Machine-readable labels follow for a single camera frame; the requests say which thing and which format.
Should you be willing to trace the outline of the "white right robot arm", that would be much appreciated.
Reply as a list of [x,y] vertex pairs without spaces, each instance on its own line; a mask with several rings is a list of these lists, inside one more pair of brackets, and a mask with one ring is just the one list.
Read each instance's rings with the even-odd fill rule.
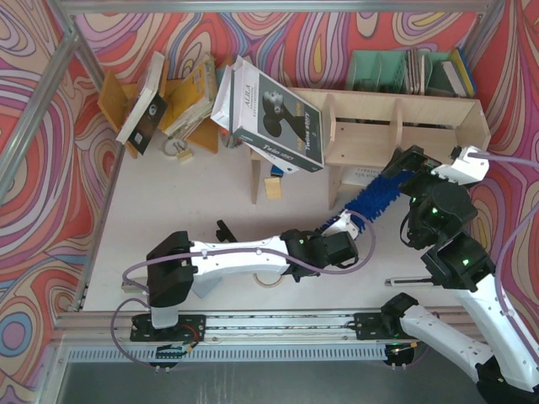
[[489,164],[537,162],[457,146],[451,164],[425,155],[423,148],[398,147],[382,170],[384,178],[411,172],[399,190],[409,196],[409,212],[399,230],[404,245],[424,249],[430,283],[451,292],[473,319],[484,340],[478,342],[444,323],[406,293],[374,315],[355,314],[356,337],[415,338],[464,371],[487,403],[538,401],[538,343],[527,330],[502,285],[503,245],[496,260],[464,229],[477,215],[468,189],[482,181]]

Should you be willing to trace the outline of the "blue microfiber duster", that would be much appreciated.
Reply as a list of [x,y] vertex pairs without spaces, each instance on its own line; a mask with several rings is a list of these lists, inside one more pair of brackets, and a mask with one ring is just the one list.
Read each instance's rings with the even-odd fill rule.
[[370,223],[380,217],[388,206],[400,196],[399,186],[409,179],[411,172],[401,172],[400,174],[386,178],[382,175],[374,178],[365,189],[361,190],[351,201],[344,205],[344,208],[333,217],[322,224],[318,231],[327,230],[339,219],[339,214],[344,210],[353,210],[364,216]]

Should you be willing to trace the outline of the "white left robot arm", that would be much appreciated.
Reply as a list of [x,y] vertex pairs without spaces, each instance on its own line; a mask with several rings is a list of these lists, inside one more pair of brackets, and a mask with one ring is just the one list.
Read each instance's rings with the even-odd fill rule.
[[255,242],[209,243],[176,231],[147,254],[147,288],[152,327],[178,324],[179,305],[193,283],[230,274],[290,275],[296,282],[331,267],[347,269],[359,261],[357,230],[289,230]]

